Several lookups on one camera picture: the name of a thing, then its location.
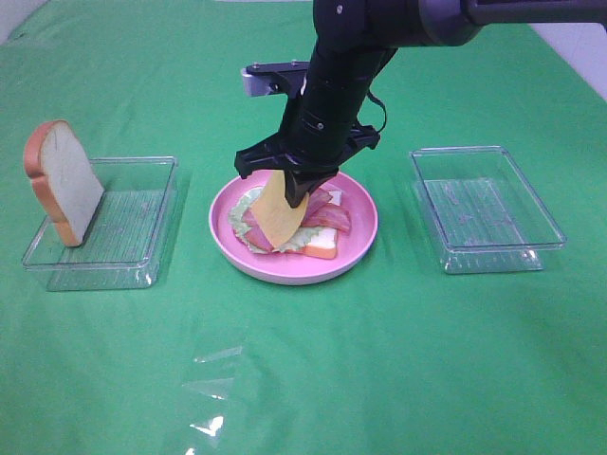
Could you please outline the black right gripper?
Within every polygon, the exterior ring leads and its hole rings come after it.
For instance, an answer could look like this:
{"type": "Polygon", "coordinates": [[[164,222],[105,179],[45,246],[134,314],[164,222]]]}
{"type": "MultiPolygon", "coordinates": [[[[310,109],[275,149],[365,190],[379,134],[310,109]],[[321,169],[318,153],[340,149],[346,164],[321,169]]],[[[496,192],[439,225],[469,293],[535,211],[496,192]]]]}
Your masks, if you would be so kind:
{"type": "Polygon", "coordinates": [[[336,176],[341,164],[364,148],[375,149],[380,133],[357,118],[319,117],[304,109],[297,94],[287,99],[278,131],[237,152],[234,166],[243,179],[258,170],[285,170],[285,200],[295,209],[336,176]]]}

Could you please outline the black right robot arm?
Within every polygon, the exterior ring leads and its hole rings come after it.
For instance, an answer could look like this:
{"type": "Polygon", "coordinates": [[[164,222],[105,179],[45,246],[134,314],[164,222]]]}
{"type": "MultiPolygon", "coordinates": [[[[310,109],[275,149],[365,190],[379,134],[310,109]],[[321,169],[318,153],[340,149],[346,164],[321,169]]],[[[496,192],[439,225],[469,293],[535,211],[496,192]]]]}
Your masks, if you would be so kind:
{"type": "Polygon", "coordinates": [[[296,208],[335,176],[342,163],[380,133],[357,115],[374,78],[406,46],[462,46],[485,26],[606,23],[603,1],[316,1],[317,41],[307,62],[252,64],[249,93],[284,93],[279,130],[237,152],[243,179],[258,170],[285,171],[285,200],[296,208]]]}

